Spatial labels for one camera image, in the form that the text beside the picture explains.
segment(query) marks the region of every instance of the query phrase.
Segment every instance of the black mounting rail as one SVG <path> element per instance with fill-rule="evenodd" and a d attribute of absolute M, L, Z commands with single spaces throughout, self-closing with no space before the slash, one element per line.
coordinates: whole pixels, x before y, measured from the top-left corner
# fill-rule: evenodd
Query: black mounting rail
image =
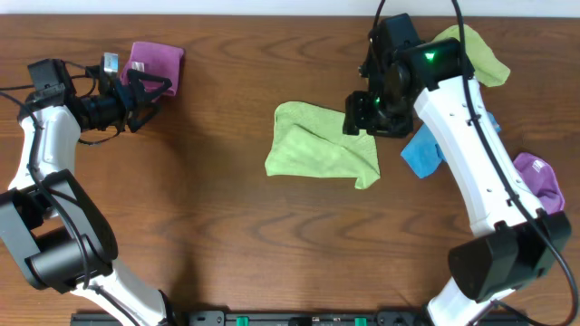
<path fill-rule="evenodd" d="M 377 313 L 243 313 L 206 311 L 191 312 L 187 326 L 430 326 L 425 315 L 417 311 L 383 310 Z M 479 326 L 527 326 L 510 314 L 490 314 Z M 71 326 L 121 326 L 108 314 L 74 314 Z"/>

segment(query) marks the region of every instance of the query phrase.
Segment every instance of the wire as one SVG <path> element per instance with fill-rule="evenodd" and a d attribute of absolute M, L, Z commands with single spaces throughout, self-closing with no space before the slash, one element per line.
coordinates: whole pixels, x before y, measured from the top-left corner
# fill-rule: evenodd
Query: wire
<path fill-rule="evenodd" d="M 32 147 L 30 149 L 30 156 L 28 157 L 28 165 L 26 166 L 26 168 L 28 168 L 28 171 L 30 172 L 30 177 L 32 178 L 34 184 L 38 187 L 40 192 L 46 197 L 46 199 L 54 207 L 54 209 L 56 209 L 58 214 L 63 219 L 63 222 L 65 223 L 65 225 L 68 226 L 68 228 L 72 231 L 72 235 L 74 237 L 74 240 L 76 241 L 76 244 L 79 246 L 79 250 L 81 250 L 81 254 L 82 254 L 82 269 L 84 272 L 84 283 L 82 285 L 82 288 L 86 290 L 87 287 L 89 286 L 89 281 L 91 280 L 91 271 L 89 270 L 89 255 L 87 255 L 87 251 L 86 251 L 86 248 L 84 247 L 84 242 L 82 241 L 79 230 L 77 229 L 77 227 L 74 224 L 71 217 L 66 213 L 64 208 L 61 206 L 61 204 L 56 199 L 54 199 L 54 197 L 51 195 L 51 193 L 48 190 L 46 190 L 46 188 L 40 182 L 40 180 L 38 179 L 38 177 L 36 176 L 36 173 L 35 173 L 37 169 L 34 167 L 34 162 L 36 161 L 36 152 L 38 149 L 38 145 L 40 144 L 40 134 L 41 134 L 42 127 L 41 127 L 40 123 L 38 122 L 38 119 L 34 116 L 33 112 L 30 110 L 30 108 L 28 108 L 27 105 L 23 104 L 22 102 L 15 99 L 14 97 L 12 97 L 4 92 L 1 92 L 1 91 L 0 91 L 0 96 L 3 96 L 5 98 L 7 98 L 8 100 L 16 103 L 18 106 L 20 106 L 20 108 L 22 108 L 23 110 L 25 110 L 29 114 L 29 116 L 33 122 L 33 126 L 34 126 L 33 144 L 32 144 Z"/>
<path fill-rule="evenodd" d="M 0 91 L 18 91 L 33 88 L 34 85 L 22 85 L 22 86 L 12 86 L 12 87 L 1 87 Z"/>
<path fill-rule="evenodd" d="M 106 291 L 104 291 L 101 286 L 91 285 L 89 286 L 89 290 L 95 291 L 95 293 L 102 296 L 107 302 L 109 302 L 114 308 L 120 311 L 127 319 L 132 322 L 135 326 L 139 326 L 139 323 L 135 320 L 133 316 L 131 316 L 120 304 L 118 304 L 115 299 L 111 297 Z"/>
<path fill-rule="evenodd" d="M 554 258 L 558 261 L 558 263 L 562 267 L 562 270 L 564 271 L 565 278 L 568 280 L 568 284 L 570 286 L 570 292 L 572 293 L 572 309 L 570 310 L 570 313 L 564 322 L 556 324 L 554 326 L 570 325 L 574 321 L 574 319 L 576 318 L 576 316 L 578 314 L 578 287 L 576 285 L 575 278 L 572 274 L 570 267 L 568 266 L 568 263 L 566 262 L 566 259 L 564 259 L 564 257 L 554 247 L 554 244 L 552 244 L 552 242 L 546 236 L 544 231 L 542 231 L 540 229 L 540 227 L 537 225 L 534 217 L 532 217 L 529 214 L 529 212 L 526 210 L 524 205 L 519 200 L 517 193 L 514 191 L 514 189 L 509 184 L 508 178 L 506 177 L 503 170 L 501 169 L 501 166 L 498 163 L 498 159 L 494 155 L 494 153 L 493 153 L 493 151 L 488 143 L 488 140 L 483 132 L 483 129 L 481 128 L 481 125 L 479 124 L 479 116 L 478 116 L 478 114 L 476 114 L 475 109 L 473 107 L 473 102 L 471 101 L 471 93 L 469 90 L 468 56 L 467 56 L 466 44 L 465 44 L 465 29 L 463 26 L 463 15 L 461 14 L 461 10 L 459 9 L 459 4 L 458 4 L 457 0 L 451 0 L 451 2 L 453 3 L 453 7 L 455 8 L 455 14 L 457 16 L 457 21 L 458 21 L 458 26 L 459 26 L 459 41 L 460 41 L 460 55 L 461 55 L 460 63 L 461 63 L 462 79 L 463 79 L 463 91 L 465 92 L 465 99 L 466 99 L 467 104 L 468 104 L 469 115 L 471 116 L 471 122 L 473 123 L 473 126 L 475 127 L 475 129 L 479 135 L 479 139 L 481 140 L 481 144 L 483 145 L 484 149 L 488 153 L 489 160 L 491 161 L 491 164 L 493 165 L 494 169 L 498 173 L 498 176 L 499 176 L 499 179 L 501 180 L 501 183 L 504 185 L 506 192 L 509 194 L 509 199 L 517 207 L 519 212 L 524 216 L 524 218 L 527 220 L 529 225 L 532 227 L 532 229 L 536 233 L 537 237 L 542 241 L 542 243 L 544 243 L 544 245 L 546 245 L 548 250 L 552 253 Z M 506 303 L 503 303 L 501 301 L 493 301 L 493 303 L 503 307 L 507 311 L 515 314 L 521 320 L 526 321 L 534 326 L 551 326 L 551 325 L 547 325 L 547 324 L 544 324 L 544 323 L 541 323 L 538 321 L 534 321 L 534 320 L 528 318 L 525 314 L 518 312 L 516 309 L 510 307 L 509 305 L 507 305 Z"/>
<path fill-rule="evenodd" d="M 379 8 L 377 9 L 377 14 L 374 16 L 374 23 L 372 23 L 372 28 L 376 27 L 377 24 L 379 23 L 379 18 L 381 18 L 381 11 L 382 11 L 382 7 L 384 6 L 384 2 L 385 2 L 385 0 L 381 0 L 381 3 L 379 4 Z"/>
<path fill-rule="evenodd" d="M 94 75 L 92 74 L 92 72 L 90 70 L 87 69 L 87 67 L 79 64 L 79 63 L 74 63 L 74 62 L 69 62 L 69 61 L 65 61 L 65 64 L 70 64 L 73 67 L 79 68 L 84 70 L 84 73 L 89 75 L 90 78 L 92 78 L 92 87 L 91 90 L 89 92 L 87 92 L 86 94 L 84 94 L 83 96 L 80 97 L 80 99 L 84 99 L 86 97 L 91 96 L 91 94 L 94 92 L 94 89 L 97 87 L 97 79 L 94 77 Z M 71 77 L 71 79 L 76 79 L 76 78 L 81 78 L 81 77 L 86 77 L 86 75 L 74 75 L 73 77 Z"/>
<path fill-rule="evenodd" d="M 119 136 L 120 134 L 121 134 L 121 130 L 117 129 L 117 132 L 114 135 L 107 137 L 106 139 L 101 139 L 101 140 L 97 140 L 97 141 L 89 141 L 89 140 L 79 139 L 79 143 L 83 144 L 83 145 L 87 145 L 87 146 L 98 146 L 98 145 L 101 145 L 105 141 L 109 141 L 111 139 L 114 139 L 115 137 Z"/>

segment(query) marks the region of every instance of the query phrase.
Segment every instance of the wood grain surface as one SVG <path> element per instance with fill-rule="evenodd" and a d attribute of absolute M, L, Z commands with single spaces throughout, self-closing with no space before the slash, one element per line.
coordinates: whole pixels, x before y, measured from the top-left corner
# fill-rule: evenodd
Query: wood grain surface
<path fill-rule="evenodd" d="M 413 20 L 430 40 L 451 18 Z M 580 229 L 580 21 L 467 18 L 512 73 L 483 89 L 512 156 L 549 162 Z M 267 177 L 274 110 L 306 101 L 343 110 L 365 85 L 357 66 L 371 18 L 34 16 L 0 19 L 0 85 L 30 83 L 26 65 L 61 58 L 90 65 L 103 52 L 129 58 L 135 41 L 186 50 L 179 94 L 136 134 L 77 148 L 76 177 L 108 218 L 121 259 L 181 309 L 374 311 L 420 306 L 450 278 L 448 250 L 472 238 L 450 170 L 418 179 L 402 160 L 406 139 L 377 139 L 382 178 Z M 88 84 L 79 84 L 79 92 Z M 25 91 L 14 93 L 20 99 Z M 17 108 L 0 110 L 0 185 L 23 144 Z M 111 132 L 90 133 L 97 139 Z M 580 239 L 564 250 L 580 275 Z M 0 245 L 0 324 L 66 325 L 94 311 L 71 294 L 36 291 Z M 561 271 L 508 302 L 561 321 Z"/>

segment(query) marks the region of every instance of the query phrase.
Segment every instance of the microfiber cloth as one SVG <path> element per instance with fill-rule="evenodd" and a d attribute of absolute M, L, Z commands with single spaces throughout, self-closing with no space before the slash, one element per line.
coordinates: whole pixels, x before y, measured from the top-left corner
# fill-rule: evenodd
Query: microfiber cloth
<path fill-rule="evenodd" d="M 179 86 L 179 65 L 183 56 L 183 49 L 165 44 L 150 42 L 135 42 L 130 50 L 130 58 L 121 73 L 121 82 L 127 85 L 127 70 L 135 69 L 140 72 L 171 79 L 171 87 L 163 94 L 175 96 Z M 145 91 L 153 91 L 160 84 L 154 81 L 144 81 Z"/>
<path fill-rule="evenodd" d="M 290 101 L 274 117 L 268 176 L 356 177 L 357 189 L 381 177 L 374 137 L 343 135 L 344 113 Z"/>
<path fill-rule="evenodd" d="M 556 173 L 549 164 L 532 154 L 519 153 L 514 160 L 514 167 L 548 214 L 564 209 L 564 195 L 558 186 Z"/>
<path fill-rule="evenodd" d="M 508 79 L 509 68 L 496 59 L 493 51 L 479 36 L 478 32 L 467 25 L 464 25 L 464 27 L 466 50 L 469 60 L 473 68 L 475 68 L 475 76 L 478 81 L 488 87 L 503 85 Z M 433 42 L 451 37 L 459 39 L 459 27 L 457 25 L 451 26 L 437 35 Z"/>
<path fill-rule="evenodd" d="M 491 112 L 488 112 L 488 116 L 496 132 L 500 132 L 501 128 L 496 122 L 496 118 Z M 430 176 L 435 172 L 441 161 L 445 160 L 435 136 L 425 124 L 420 126 L 415 136 L 401 152 L 401 156 L 407 161 L 407 164 L 409 164 L 417 177 L 420 178 Z"/>

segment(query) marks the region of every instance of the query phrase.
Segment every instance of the white wall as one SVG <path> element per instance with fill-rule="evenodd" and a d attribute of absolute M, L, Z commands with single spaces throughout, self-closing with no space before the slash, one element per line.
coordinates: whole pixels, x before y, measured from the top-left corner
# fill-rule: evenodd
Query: white wall
<path fill-rule="evenodd" d="M 0 0 L 1 14 L 372 15 L 379 0 Z M 580 17 L 580 0 L 459 0 L 464 15 Z M 387 0 L 383 14 L 452 15 L 450 0 Z"/>

